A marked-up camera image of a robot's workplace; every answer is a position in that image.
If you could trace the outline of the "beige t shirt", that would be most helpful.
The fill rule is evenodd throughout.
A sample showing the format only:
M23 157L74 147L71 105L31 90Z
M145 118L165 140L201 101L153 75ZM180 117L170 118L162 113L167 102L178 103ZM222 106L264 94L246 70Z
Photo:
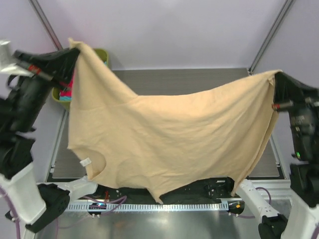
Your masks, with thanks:
M275 71L193 94L143 96L87 44L69 40L76 61L68 148L88 179L161 196L197 180L228 176L234 186L259 162L278 119Z

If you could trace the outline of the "olive green plastic bin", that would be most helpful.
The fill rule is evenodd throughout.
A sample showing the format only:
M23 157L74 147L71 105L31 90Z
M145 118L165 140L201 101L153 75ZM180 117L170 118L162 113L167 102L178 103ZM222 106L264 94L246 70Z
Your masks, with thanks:
M104 62L104 64L106 66L108 66L109 65L109 54L108 54L108 52L106 50L102 49L102 48L95 48L94 51L99 56L99 58ZM54 88L52 90L52 98L57 103L59 103L66 111L69 111L71 101L70 102L68 102L68 101L60 101L59 100L59 92L60 92L60 89Z

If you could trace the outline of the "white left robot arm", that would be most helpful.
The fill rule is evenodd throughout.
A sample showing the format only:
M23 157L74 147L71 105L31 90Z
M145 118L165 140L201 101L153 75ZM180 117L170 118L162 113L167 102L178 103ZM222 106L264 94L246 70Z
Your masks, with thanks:
M9 206L6 218L24 223L32 233L57 219L70 202L87 195L101 199L106 193L103 184L87 177L63 185L37 184L31 154L35 140L24 136L34 131L51 90L68 89L79 53L76 48L46 54L0 48L1 72L8 74L8 82L17 79L0 100L0 193Z

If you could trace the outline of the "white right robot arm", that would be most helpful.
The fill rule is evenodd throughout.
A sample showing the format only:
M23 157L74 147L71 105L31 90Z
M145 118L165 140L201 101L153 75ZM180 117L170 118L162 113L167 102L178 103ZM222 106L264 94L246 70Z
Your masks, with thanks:
M289 114L294 153L300 163L290 165L290 186L279 190L273 205L253 182L227 179L225 192L239 196L258 222L262 239L317 239L319 237L319 90L284 72L275 73L272 109Z

